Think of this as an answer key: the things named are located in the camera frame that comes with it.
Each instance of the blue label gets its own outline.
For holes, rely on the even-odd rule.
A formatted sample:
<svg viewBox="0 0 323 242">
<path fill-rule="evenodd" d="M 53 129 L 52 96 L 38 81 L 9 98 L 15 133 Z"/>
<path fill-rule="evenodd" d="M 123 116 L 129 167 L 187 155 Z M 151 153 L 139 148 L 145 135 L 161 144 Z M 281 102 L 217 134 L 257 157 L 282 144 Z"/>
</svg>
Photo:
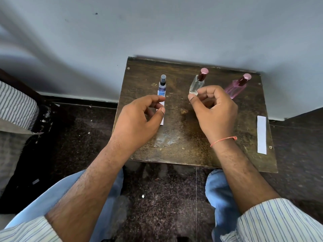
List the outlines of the blue label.
<svg viewBox="0 0 323 242">
<path fill-rule="evenodd" d="M 165 93 L 166 93 L 166 87 L 164 87 L 164 88 L 160 87 L 158 90 L 158 95 L 165 96 Z"/>
</svg>

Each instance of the person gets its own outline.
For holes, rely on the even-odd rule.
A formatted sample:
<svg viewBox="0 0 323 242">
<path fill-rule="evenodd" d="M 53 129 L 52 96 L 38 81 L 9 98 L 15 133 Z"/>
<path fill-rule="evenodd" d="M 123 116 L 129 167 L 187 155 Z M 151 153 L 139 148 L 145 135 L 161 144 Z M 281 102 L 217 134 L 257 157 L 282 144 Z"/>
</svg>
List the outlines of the person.
<svg viewBox="0 0 323 242">
<path fill-rule="evenodd" d="M 210 144 L 233 136 L 238 107 L 220 86 L 200 88 L 188 99 Z M 157 132 L 164 100 L 148 95 L 124 106 L 109 143 L 91 165 L 62 179 L 21 211 L 0 232 L 0 241 L 107 239 L 113 203 L 122 187 L 122 167 Z M 233 139 L 212 148 L 223 169 L 212 171 L 205 185 L 215 208 L 214 241 L 323 241 L 323 226 L 281 198 Z"/>
</svg>

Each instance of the hand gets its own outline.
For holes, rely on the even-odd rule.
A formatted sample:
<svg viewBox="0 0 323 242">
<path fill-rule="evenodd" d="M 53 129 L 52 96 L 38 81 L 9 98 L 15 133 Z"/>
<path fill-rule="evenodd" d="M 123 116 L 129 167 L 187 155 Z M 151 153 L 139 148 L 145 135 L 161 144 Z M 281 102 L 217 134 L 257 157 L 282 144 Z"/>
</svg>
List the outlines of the hand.
<svg viewBox="0 0 323 242">
<path fill-rule="evenodd" d="M 197 92 L 197 96 L 188 94 L 188 99 L 210 144 L 233 136 L 233 126 L 238 112 L 235 102 L 220 86 L 202 87 Z"/>
<path fill-rule="evenodd" d="M 165 108 L 159 102 L 164 100 L 163 96 L 147 95 L 125 105 L 117 119 L 111 140 L 122 146 L 122 151 L 128 155 L 142 147 L 155 135 L 160 126 Z M 157 109 L 156 113 L 149 107 Z M 145 114 L 151 117 L 149 121 L 146 120 Z"/>
</svg>

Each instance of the person's left hand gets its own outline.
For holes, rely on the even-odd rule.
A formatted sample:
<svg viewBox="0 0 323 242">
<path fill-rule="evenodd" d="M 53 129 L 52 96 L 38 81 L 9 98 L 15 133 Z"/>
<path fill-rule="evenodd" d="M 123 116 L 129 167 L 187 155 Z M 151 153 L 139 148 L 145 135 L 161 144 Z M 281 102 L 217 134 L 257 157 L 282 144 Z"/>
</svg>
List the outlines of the person's left hand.
<svg viewBox="0 0 323 242">
<path fill-rule="evenodd" d="M 165 97 L 158 95 L 147 95 L 125 105 L 118 117 L 111 141 L 117 142 L 122 151 L 131 155 L 142 147 L 157 132 L 164 117 L 165 108 L 159 102 Z"/>
</svg>

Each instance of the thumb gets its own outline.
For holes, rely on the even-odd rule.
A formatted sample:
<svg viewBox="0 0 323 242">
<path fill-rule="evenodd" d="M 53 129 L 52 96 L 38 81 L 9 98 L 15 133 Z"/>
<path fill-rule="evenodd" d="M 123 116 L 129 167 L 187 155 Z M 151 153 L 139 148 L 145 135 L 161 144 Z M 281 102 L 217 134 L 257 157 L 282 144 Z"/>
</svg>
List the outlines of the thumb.
<svg viewBox="0 0 323 242">
<path fill-rule="evenodd" d="M 156 113 L 152 116 L 152 118 L 147 122 L 147 126 L 150 129 L 158 129 L 161 121 L 164 118 L 165 108 L 159 108 Z"/>
<path fill-rule="evenodd" d="M 196 114 L 206 109 L 204 104 L 200 101 L 200 99 L 196 95 L 191 93 L 188 94 L 188 100 L 191 102 Z"/>
</svg>

